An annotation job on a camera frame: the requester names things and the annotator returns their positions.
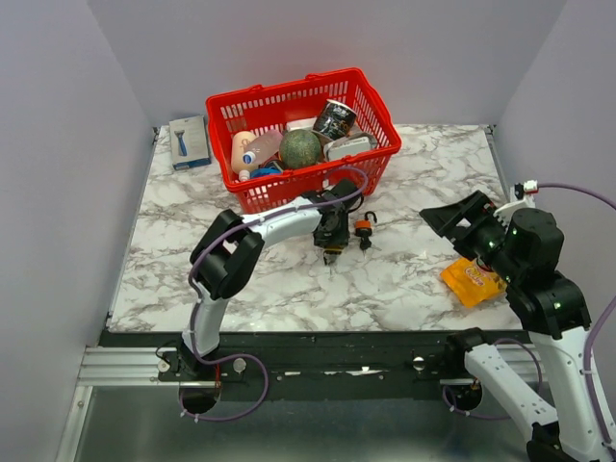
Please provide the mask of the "pink lotion bottle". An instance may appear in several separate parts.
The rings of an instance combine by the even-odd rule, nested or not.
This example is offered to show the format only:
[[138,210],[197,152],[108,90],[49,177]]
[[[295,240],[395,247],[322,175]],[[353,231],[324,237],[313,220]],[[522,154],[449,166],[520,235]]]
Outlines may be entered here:
[[273,129],[256,136],[252,132],[238,132],[232,140],[231,167],[241,182],[278,153],[283,135]]

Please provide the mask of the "white box in basket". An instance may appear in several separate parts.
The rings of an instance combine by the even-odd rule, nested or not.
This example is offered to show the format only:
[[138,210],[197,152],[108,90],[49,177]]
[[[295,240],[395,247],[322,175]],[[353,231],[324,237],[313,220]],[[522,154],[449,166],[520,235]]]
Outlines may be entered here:
[[308,118],[291,120],[286,123],[286,130],[287,131],[294,131],[294,130],[311,131],[314,127],[316,120],[317,120],[316,117],[308,117]]

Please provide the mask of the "red plastic shopping basket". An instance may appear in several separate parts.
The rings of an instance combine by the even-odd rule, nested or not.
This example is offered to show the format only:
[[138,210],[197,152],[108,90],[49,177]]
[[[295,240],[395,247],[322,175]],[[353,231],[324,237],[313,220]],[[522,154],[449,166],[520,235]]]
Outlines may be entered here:
[[208,131],[225,188],[249,213],[349,178],[371,194],[401,139],[358,68],[209,97]]

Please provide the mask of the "orange black padlock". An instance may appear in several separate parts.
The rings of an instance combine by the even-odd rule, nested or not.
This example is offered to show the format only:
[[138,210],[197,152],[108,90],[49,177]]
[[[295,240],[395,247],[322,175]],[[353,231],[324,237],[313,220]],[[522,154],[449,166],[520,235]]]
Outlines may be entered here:
[[374,211],[367,211],[362,218],[354,223],[354,235],[367,239],[372,235],[372,226],[377,224],[377,216]]

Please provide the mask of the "orange snack bag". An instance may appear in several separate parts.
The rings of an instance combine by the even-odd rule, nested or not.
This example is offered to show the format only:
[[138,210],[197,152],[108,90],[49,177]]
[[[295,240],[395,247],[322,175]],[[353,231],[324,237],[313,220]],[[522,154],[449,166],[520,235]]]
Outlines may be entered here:
[[457,259],[440,276],[466,308],[501,295],[506,289],[506,283],[497,274],[465,258]]

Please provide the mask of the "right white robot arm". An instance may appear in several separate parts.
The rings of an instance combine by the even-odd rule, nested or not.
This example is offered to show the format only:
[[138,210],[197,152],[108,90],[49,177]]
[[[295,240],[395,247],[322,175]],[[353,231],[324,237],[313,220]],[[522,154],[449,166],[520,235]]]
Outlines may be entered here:
[[537,208],[541,184],[514,188],[498,207],[483,192],[420,215],[454,250],[478,261],[506,284],[509,307],[540,356],[549,381],[547,403],[478,329],[448,338],[445,370],[470,374],[520,430],[531,461],[612,461],[615,421],[593,355],[593,344],[615,306],[592,321],[579,286],[557,269],[564,234],[553,214]]

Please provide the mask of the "yellow black padlock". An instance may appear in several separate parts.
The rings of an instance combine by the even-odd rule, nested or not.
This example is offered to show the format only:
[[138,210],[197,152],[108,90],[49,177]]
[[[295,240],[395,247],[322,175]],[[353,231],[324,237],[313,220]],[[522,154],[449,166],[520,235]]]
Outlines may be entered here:
[[344,247],[339,245],[331,245],[323,249],[323,262],[326,266],[334,265],[340,255],[343,253]]

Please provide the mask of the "blue object in basket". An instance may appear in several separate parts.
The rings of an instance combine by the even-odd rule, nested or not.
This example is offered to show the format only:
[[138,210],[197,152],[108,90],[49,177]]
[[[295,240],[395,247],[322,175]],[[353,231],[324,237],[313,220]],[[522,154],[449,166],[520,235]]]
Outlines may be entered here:
[[280,164],[276,162],[270,162],[266,164],[264,167],[258,167],[254,169],[250,173],[249,178],[257,179],[261,177],[282,174],[283,172],[284,172],[284,168]]

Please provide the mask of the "blue razor package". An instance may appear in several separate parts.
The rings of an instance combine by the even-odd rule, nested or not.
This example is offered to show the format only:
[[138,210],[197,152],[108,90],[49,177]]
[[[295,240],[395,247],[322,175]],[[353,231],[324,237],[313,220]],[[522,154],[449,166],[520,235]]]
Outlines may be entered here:
[[174,170],[204,167],[211,163],[211,149],[202,115],[172,120],[169,137]]

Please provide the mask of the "silver tin container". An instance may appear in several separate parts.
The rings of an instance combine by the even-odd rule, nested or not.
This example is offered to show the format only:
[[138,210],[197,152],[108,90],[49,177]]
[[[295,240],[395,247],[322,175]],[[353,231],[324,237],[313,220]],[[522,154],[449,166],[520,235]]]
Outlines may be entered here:
[[334,162],[376,148],[377,141],[375,137],[368,133],[359,133],[327,143],[323,147],[323,156],[327,162]]

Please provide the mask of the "green round melon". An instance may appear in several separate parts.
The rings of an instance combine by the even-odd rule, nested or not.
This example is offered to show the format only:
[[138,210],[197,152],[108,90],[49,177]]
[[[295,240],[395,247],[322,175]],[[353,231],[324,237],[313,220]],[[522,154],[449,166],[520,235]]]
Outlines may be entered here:
[[308,130],[287,132],[279,146],[279,157],[290,169],[314,166],[321,156],[321,142]]

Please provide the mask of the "black head key set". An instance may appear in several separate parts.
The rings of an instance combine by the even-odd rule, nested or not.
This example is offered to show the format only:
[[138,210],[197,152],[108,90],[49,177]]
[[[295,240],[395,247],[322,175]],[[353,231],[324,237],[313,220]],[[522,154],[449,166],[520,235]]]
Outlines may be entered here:
[[360,249],[366,253],[369,249],[380,250],[380,247],[374,245],[369,237],[364,236],[360,238]]

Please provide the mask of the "black printed can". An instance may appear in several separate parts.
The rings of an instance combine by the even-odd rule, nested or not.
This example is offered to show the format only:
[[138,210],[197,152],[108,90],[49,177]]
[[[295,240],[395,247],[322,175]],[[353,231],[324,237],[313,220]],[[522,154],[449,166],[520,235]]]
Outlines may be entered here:
[[313,124],[312,131],[326,139],[336,141],[350,133],[356,118],[356,112],[345,103],[327,99]]

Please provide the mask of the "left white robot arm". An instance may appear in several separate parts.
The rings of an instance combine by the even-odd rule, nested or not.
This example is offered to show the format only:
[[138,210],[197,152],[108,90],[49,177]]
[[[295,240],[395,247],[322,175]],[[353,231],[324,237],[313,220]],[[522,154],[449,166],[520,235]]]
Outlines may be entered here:
[[196,302],[182,334],[186,351],[180,359],[189,378],[201,380],[212,372],[211,353],[219,346],[227,305],[250,280],[262,252],[310,235],[325,263],[331,264],[348,245],[348,215],[362,196],[363,188],[345,178],[330,189],[305,192],[263,213],[218,214],[190,257],[188,282]]

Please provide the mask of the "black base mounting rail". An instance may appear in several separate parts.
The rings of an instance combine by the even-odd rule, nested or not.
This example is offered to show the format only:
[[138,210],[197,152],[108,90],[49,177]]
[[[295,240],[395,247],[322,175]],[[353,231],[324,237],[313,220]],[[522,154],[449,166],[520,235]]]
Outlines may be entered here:
[[158,351],[159,379],[221,398],[269,400],[437,399],[443,385],[473,378],[449,347],[448,331],[224,333],[199,363],[178,342]]

